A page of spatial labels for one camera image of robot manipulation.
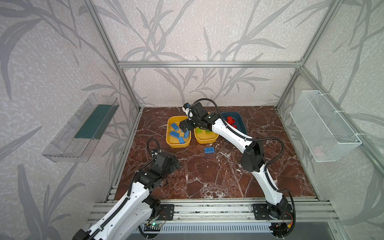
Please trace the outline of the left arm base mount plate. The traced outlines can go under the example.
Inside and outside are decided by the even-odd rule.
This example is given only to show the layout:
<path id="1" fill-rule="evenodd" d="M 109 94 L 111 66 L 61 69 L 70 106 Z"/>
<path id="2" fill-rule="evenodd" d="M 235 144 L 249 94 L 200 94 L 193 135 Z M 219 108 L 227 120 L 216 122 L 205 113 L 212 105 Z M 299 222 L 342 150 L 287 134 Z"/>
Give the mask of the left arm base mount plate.
<path id="1" fill-rule="evenodd" d="M 175 205 L 173 204 L 161 204 L 154 208 L 154 212 L 151 216 L 152 220 L 157 221 L 172 221 L 175 213 Z"/>

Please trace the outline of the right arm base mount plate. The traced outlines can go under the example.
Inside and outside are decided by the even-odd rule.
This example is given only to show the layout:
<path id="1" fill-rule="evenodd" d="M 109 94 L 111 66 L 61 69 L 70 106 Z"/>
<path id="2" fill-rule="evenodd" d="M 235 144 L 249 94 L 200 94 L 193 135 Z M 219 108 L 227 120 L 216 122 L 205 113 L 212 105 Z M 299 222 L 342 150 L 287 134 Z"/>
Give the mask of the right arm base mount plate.
<path id="1" fill-rule="evenodd" d="M 295 211 L 291 204 L 288 204 L 286 210 L 279 217 L 273 217 L 268 209 L 267 204 L 252 204 L 251 211 L 254 214 L 255 220 L 268 220 L 268 221 L 285 221 L 295 217 Z"/>

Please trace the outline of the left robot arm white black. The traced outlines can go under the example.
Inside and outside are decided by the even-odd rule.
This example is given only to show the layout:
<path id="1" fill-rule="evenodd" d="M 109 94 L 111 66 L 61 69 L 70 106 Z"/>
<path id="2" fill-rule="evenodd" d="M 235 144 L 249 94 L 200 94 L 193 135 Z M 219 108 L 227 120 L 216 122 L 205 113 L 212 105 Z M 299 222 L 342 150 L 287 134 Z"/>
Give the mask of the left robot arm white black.
<path id="1" fill-rule="evenodd" d="M 74 240 L 125 240 L 147 220 L 159 216 L 161 201 L 152 197 L 153 190 L 181 167 L 177 157 L 165 151 L 135 172 L 123 197 L 87 231 L 80 229 Z"/>

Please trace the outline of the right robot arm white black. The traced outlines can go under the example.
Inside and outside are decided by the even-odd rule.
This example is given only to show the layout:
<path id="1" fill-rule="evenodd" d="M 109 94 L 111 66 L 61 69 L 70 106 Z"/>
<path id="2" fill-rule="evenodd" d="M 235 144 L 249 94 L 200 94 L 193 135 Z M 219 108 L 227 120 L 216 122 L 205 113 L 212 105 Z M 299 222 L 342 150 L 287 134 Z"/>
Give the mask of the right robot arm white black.
<path id="1" fill-rule="evenodd" d="M 250 172 L 261 187 L 268 209 L 268 215 L 275 220 L 288 213 L 289 202 L 284 195 L 287 192 L 291 199 L 292 219 L 296 219 L 296 209 L 292 194 L 288 189 L 279 190 L 269 172 L 269 166 L 278 160 L 285 151 L 285 143 L 280 138 L 268 137 L 254 139 L 230 125 L 223 117 L 215 101 L 207 98 L 196 100 L 193 104 L 185 103 L 182 107 L 187 119 L 181 121 L 179 127 L 185 133 L 196 128 L 209 130 L 233 144 L 243 155 L 241 165 Z M 277 157 L 266 162 L 262 142 L 274 140 L 281 144 Z"/>

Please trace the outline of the red lego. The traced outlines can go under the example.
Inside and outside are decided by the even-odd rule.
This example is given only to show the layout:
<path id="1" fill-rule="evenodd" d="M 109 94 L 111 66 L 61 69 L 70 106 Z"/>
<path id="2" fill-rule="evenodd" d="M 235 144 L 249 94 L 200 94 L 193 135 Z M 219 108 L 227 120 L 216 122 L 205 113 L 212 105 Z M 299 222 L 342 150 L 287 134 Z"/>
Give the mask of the red lego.
<path id="1" fill-rule="evenodd" d="M 236 124 L 236 120 L 232 118 L 231 116 L 227 117 L 227 123 L 231 126 L 234 126 Z"/>

